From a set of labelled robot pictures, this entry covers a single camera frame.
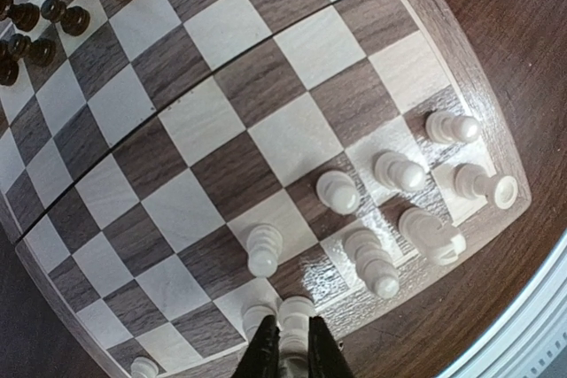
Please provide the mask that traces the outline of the white rook corner piece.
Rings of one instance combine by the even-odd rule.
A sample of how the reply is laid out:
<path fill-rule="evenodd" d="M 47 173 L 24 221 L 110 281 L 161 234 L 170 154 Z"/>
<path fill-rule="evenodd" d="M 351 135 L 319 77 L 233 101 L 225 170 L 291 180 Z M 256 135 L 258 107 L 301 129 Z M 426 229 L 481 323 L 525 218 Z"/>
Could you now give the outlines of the white rook corner piece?
<path fill-rule="evenodd" d="M 132 378 L 156 378 L 159 374 L 157 364 L 146 357 L 137 357 L 130 366 Z"/>

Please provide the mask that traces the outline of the white chess piece short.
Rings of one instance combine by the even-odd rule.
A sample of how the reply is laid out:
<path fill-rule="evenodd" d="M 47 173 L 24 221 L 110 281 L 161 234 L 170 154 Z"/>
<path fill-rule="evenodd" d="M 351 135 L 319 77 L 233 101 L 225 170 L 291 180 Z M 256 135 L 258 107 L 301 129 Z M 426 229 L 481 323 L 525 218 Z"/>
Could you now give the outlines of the white chess piece short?
<path fill-rule="evenodd" d="M 437 111 L 425 122 L 427 135 L 435 143 L 474 143 L 481 134 L 480 123 L 472 116 Z"/>

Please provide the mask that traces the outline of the white chess piece tall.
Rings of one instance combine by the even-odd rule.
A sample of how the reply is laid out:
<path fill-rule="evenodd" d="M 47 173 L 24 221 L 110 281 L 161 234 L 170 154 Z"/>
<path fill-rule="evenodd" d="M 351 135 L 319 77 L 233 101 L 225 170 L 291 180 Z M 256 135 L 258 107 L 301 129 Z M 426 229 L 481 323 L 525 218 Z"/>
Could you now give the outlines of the white chess piece tall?
<path fill-rule="evenodd" d="M 453 264 L 467 249 L 459 228 L 418 207 L 402 213 L 398 227 L 400 234 L 437 266 Z"/>

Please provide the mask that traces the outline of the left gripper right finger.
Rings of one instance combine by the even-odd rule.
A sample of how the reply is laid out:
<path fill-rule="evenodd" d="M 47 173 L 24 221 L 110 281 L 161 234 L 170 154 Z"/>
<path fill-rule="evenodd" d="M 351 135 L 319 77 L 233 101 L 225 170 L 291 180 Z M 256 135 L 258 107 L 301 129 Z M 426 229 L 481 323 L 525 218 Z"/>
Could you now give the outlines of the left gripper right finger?
<path fill-rule="evenodd" d="M 307 370 L 311 378 L 354 378 L 323 317 L 309 318 Z"/>

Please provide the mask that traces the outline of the white pawn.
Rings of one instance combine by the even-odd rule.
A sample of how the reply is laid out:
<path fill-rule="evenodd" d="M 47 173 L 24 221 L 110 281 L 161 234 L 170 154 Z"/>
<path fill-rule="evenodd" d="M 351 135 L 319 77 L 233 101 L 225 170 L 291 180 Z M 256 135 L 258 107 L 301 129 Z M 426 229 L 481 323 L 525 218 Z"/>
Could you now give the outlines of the white pawn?
<path fill-rule="evenodd" d="M 278 267 L 283 252 L 283 237 L 278 229 L 269 224 L 253 227 L 246 240 L 248 269 L 258 278 L 269 278 Z"/>
<path fill-rule="evenodd" d="M 352 214 L 360 206 L 360 192 L 353 179 L 345 172 L 330 170 L 322 174 L 315 189 L 321 203 L 337 214 Z"/>

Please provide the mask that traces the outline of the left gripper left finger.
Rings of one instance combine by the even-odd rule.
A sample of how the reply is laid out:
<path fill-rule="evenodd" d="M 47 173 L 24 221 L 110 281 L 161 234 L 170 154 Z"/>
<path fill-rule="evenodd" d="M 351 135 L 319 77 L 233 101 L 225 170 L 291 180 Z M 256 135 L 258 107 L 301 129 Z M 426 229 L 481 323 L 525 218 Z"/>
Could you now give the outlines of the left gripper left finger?
<path fill-rule="evenodd" d="M 267 315 L 246 349 L 233 378 L 276 378 L 279 364 L 280 330 L 275 315 Z"/>

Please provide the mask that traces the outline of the white pawn second row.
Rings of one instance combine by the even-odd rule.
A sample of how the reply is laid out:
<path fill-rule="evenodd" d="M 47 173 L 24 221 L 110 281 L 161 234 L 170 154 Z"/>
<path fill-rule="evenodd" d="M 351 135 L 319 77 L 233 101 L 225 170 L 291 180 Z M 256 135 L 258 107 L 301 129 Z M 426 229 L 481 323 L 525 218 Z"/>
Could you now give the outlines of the white pawn second row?
<path fill-rule="evenodd" d="M 374 175 L 379 183 L 391 190 L 417 192 L 426 183 L 423 167 L 394 151 L 385 151 L 377 157 Z"/>

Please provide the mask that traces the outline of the white tall piece carried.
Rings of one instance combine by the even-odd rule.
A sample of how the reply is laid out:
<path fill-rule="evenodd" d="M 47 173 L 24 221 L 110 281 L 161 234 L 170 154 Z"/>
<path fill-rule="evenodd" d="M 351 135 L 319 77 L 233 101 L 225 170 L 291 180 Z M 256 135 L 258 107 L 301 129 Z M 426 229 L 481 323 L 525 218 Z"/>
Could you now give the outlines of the white tall piece carried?
<path fill-rule="evenodd" d="M 281 326 L 278 366 L 280 377 L 308 377 L 309 319 L 314 316 L 315 305 L 307 297 L 288 297 L 281 303 L 277 316 Z"/>

